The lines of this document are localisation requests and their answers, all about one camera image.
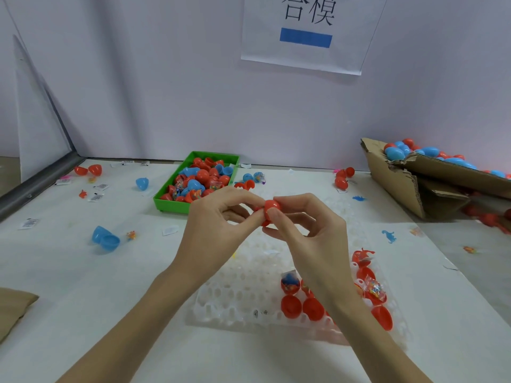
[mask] hand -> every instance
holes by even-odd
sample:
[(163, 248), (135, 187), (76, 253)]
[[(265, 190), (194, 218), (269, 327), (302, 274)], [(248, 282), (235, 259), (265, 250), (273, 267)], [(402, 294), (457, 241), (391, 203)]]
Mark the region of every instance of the hand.
[[(265, 220), (264, 199), (232, 186), (219, 189), (190, 205), (187, 226), (171, 267), (191, 277), (198, 288), (233, 256), (239, 245)], [(238, 223), (227, 223), (230, 220)]]
[[(282, 212), (270, 208), (268, 216), (278, 230), (264, 227), (263, 232), (288, 244), (296, 269), (314, 295), (322, 303), (356, 296), (346, 221), (311, 193), (274, 199)], [(295, 224), (309, 234), (303, 236)]]

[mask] concrete floor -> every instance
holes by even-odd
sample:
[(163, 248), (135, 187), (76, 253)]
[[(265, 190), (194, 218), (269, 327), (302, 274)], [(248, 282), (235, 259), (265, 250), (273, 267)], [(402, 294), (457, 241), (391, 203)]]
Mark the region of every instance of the concrete floor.
[(0, 196), (21, 184), (19, 158), (0, 157)]

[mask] green plastic bin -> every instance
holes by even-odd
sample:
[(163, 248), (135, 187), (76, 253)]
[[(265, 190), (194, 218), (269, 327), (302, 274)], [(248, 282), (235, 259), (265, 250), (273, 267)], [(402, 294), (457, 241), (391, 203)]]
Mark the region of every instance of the green plastic bin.
[(182, 162), (182, 164), (176, 169), (176, 171), (170, 176), (169, 180), (165, 182), (165, 184), (160, 188), (160, 190), (154, 195), (154, 205), (156, 205), (156, 208), (160, 211), (165, 212), (177, 212), (177, 213), (185, 213), (188, 214), (190, 209), (189, 203), (183, 203), (183, 202), (170, 202), (168, 200), (161, 200), (160, 198), (163, 196), (164, 193), (167, 192), (167, 186), (174, 183), (174, 179), (177, 177), (179, 172), (181, 172), (184, 168), (189, 167), (193, 164), (193, 160), (196, 157), (200, 157), (202, 160), (205, 160), (206, 157), (211, 157), (214, 161), (223, 160), (225, 166), (229, 166), (230, 164), (234, 164), (234, 171), (233, 174), (230, 177), (229, 185), (233, 185), (234, 183), (234, 177), (236, 176), (236, 172), (238, 171), (238, 165), (240, 161), (239, 156), (235, 155), (227, 155), (222, 153), (213, 153), (213, 152), (191, 152), (186, 160)]

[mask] white table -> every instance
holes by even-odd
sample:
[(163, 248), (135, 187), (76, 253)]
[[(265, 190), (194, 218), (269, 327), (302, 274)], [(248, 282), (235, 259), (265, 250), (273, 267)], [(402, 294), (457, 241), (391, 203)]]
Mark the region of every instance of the white table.
[[(86, 179), (46, 190), (0, 224), (0, 286), (41, 298), (0, 346), (0, 380), (52, 383), (93, 346), (144, 294), (175, 256), (185, 215), (162, 213), (135, 188), (148, 177), (156, 189), (175, 165), (110, 167), (96, 184), (105, 197), (78, 197), (93, 190)], [(302, 182), (307, 172), (264, 170), (269, 180)], [(244, 173), (238, 170), (237, 177)], [(316, 174), (315, 191), (332, 192), (333, 175)], [(504, 382), (511, 376), (511, 328), (427, 237), (410, 233), (406, 213), (366, 173), (357, 173), (353, 201), (377, 251), (379, 264), (412, 334), (407, 354), (435, 382)], [(19, 231), (27, 218), (41, 218)], [(180, 231), (162, 236), (162, 228)], [(100, 255), (90, 242), (97, 225), (137, 239)], [(389, 244), (382, 230), (394, 231)], [(368, 381), (349, 347), (324, 342), (290, 342), (184, 324), (185, 305), (142, 364), (135, 382), (359, 382)]]

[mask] blue rectangle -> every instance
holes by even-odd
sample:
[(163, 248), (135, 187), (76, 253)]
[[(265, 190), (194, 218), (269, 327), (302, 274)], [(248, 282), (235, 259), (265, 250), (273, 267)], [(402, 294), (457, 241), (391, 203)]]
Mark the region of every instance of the blue rectangle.
[(296, 44), (313, 45), (315, 47), (330, 48), (332, 35), (317, 34), (316, 32), (281, 29), (281, 41)]

